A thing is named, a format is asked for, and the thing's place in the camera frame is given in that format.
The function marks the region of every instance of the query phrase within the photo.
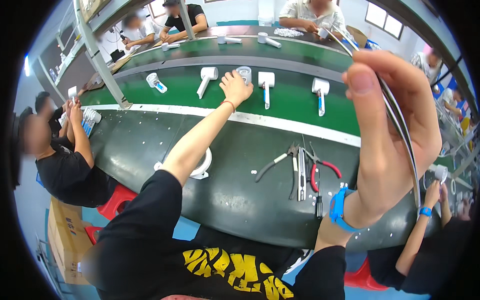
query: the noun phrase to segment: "pliers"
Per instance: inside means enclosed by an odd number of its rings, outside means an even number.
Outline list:
[[[333,171],[335,171],[336,175],[338,176],[338,178],[342,178],[342,173],[340,173],[340,170],[334,165],[334,164],[331,164],[327,161],[324,161],[324,160],[320,160],[318,157],[317,157],[317,154],[315,153],[315,150],[313,149],[313,146],[312,146],[312,143],[310,142],[310,148],[312,148],[312,152],[313,152],[313,155],[310,154],[310,152],[308,152],[307,150],[305,150],[305,152],[307,153],[308,156],[310,156],[310,158],[313,160],[313,167],[312,167],[312,172],[311,172],[311,175],[310,175],[310,183],[312,184],[312,189],[315,191],[315,192],[318,192],[318,187],[317,185],[315,184],[315,169],[317,168],[317,162],[321,165],[324,165],[324,166],[327,166],[329,168],[331,168]]]
[[[289,199],[292,199],[293,196],[295,195],[295,191],[298,189],[298,164],[297,164],[297,153],[299,151],[300,144],[295,146],[295,142],[292,143],[292,146],[288,149],[286,153],[283,153],[279,157],[275,158],[273,161],[269,162],[265,167],[263,167],[260,172],[258,172],[257,177],[255,177],[255,182],[258,182],[260,178],[265,174],[265,172],[268,171],[271,167],[276,165],[278,162],[283,160],[285,157],[292,155],[293,156],[293,189],[292,192],[290,193]]]

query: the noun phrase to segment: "blue watch strap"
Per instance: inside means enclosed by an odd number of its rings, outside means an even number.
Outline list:
[[[426,216],[431,216],[432,215],[432,209],[428,207],[422,207],[420,209],[420,214],[421,215],[426,215]]]
[[[361,228],[353,228],[343,220],[343,205],[345,195],[350,195],[353,192],[353,190],[349,190],[348,188],[341,188],[340,191],[332,197],[332,200],[330,200],[329,215],[332,223],[337,223],[337,225],[339,225],[343,230],[348,232],[357,232],[361,230]]]

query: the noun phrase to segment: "red-handled pliers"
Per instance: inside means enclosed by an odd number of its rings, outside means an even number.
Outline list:
[[[311,177],[310,178],[310,183],[312,184],[312,189],[315,192],[318,192],[318,187],[315,184],[315,169],[317,168],[317,162],[321,165],[324,165],[324,166],[327,166],[327,167],[331,168],[336,173],[338,178],[342,178],[342,173],[340,172],[340,170],[334,164],[329,163],[329,162],[324,161],[324,160],[320,160],[317,157],[317,154],[315,153],[315,150],[313,149],[313,146],[312,146],[311,142],[310,142],[310,148],[312,148],[313,155],[310,154],[310,152],[308,152],[307,150],[305,150],[307,155],[310,156],[310,158],[313,160],[313,167],[312,167],[312,172],[311,172],[311,176],[310,176]]]

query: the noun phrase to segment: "window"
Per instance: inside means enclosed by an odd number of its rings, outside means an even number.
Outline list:
[[[402,35],[403,24],[375,4],[368,3],[365,21],[377,26],[396,39],[400,39]]]
[[[148,4],[150,14],[155,19],[165,14],[165,7],[163,7],[163,0],[155,0]]]

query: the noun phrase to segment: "tweezers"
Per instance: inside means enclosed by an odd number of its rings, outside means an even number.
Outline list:
[[[335,26],[332,26],[332,27],[342,35],[342,37],[353,47],[354,50],[356,51],[359,50],[358,47],[348,37],[346,37],[341,30],[339,30]],[[337,43],[340,44],[340,46],[342,46],[342,48],[348,53],[348,55],[353,57],[352,52],[341,41],[339,41],[338,38],[334,36],[332,32],[330,32],[330,30],[326,28],[324,29]],[[420,185],[419,185],[419,179],[417,175],[417,164],[415,162],[415,155],[413,153],[412,140],[410,138],[410,133],[408,132],[407,124],[405,123],[405,119],[403,118],[402,111],[400,110],[400,107],[398,106],[398,103],[395,97],[393,96],[392,91],[387,86],[386,82],[378,75],[378,73],[375,73],[375,74],[377,75],[378,82],[380,83],[380,88],[384,96],[384,102],[387,108],[387,115],[389,119],[392,121],[393,125],[395,126],[396,131],[402,138],[403,144],[410,158],[410,171],[413,179],[415,205],[417,207],[420,207],[421,205]]]

